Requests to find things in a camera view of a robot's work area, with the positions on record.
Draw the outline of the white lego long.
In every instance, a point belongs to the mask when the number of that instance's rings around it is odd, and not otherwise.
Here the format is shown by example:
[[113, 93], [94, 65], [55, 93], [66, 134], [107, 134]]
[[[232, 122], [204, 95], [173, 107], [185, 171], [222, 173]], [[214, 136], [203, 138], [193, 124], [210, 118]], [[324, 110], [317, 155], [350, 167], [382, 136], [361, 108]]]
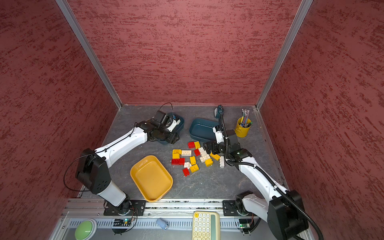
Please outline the white lego long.
[[192, 156], [192, 150], [182, 150], [181, 156], [183, 157], [191, 157]]

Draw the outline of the red lego top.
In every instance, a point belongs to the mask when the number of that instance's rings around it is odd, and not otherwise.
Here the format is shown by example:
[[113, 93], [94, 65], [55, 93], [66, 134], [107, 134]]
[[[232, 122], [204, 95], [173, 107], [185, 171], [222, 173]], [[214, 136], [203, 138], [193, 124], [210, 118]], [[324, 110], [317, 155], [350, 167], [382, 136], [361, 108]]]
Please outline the red lego top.
[[195, 149], [196, 148], [195, 142], [189, 142], [188, 143], [188, 148], [189, 149]]

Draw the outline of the red lego long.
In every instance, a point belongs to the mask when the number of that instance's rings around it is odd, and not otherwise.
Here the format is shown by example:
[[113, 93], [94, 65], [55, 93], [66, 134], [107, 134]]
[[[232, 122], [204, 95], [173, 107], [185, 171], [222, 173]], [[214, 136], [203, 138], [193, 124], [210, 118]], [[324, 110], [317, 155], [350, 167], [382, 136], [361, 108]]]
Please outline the red lego long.
[[185, 158], [180, 158], [180, 159], [172, 159], [171, 164], [173, 166], [183, 166], [185, 164]]

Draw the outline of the red lego bottom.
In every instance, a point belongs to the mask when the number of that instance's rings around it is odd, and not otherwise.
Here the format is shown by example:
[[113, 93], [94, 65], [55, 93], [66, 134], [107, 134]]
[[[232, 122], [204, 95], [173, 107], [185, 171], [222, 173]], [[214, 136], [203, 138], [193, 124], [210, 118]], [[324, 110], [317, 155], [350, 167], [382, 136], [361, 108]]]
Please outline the red lego bottom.
[[184, 168], [183, 169], [183, 174], [185, 177], [189, 176], [190, 175], [190, 170], [188, 168]]

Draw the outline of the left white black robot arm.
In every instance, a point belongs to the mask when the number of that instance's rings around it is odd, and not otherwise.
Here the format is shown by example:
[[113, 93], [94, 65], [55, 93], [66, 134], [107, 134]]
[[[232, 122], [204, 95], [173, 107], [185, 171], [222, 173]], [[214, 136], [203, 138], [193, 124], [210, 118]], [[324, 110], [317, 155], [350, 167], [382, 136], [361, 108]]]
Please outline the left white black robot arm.
[[128, 194], [124, 193], [112, 181], [109, 168], [134, 148], [155, 141], [163, 144], [175, 144], [180, 139], [184, 119], [174, 113], [158, 110], [147, 121], [134, 123], [125, 135], [96, 150], [85, 149], [79, 158], [75, 177], [92, 194], [103, 198], [120, 215], [131, 209]]

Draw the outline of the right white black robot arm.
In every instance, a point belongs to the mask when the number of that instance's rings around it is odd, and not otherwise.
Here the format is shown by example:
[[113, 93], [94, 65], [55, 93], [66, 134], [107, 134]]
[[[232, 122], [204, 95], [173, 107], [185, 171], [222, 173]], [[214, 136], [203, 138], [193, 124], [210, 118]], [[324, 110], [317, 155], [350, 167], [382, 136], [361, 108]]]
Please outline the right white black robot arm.
[[204, 144], [208, 153], [221, 155], [225, 162], [236, 167], [258, 189], [262, 198], [251, 192], [238, 196], [240, 212], [252, 213], [265, 221], [277, 240], [297, 238], [309, 228], [303, 202], [296, 191], [288, 191], [273, 180], [257, 163], [253, 155], [242, 148], [233, 130], [212, 129], [215, 140]]

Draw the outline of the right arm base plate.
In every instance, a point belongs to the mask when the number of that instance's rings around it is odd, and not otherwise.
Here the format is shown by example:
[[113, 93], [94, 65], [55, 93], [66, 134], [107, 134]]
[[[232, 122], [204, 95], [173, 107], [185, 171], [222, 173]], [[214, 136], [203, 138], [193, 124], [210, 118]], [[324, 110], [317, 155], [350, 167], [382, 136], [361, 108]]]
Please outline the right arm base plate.
[[241, 212], [234, 200], [223, 200], [223, 214], [226, 217], [247, 217], [250, 215], [248, 212]]

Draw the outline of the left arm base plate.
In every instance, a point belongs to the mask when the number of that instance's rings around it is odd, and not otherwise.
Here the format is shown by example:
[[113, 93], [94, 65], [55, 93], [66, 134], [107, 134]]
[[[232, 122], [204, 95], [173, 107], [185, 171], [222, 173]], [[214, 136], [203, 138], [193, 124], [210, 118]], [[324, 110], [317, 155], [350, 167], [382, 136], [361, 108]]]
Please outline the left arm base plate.
[[119, 206], [114, 206], [110, 202], [104, 202], [104, 216], [143, 216], [147, 201], [145, 200], [125, 200]]

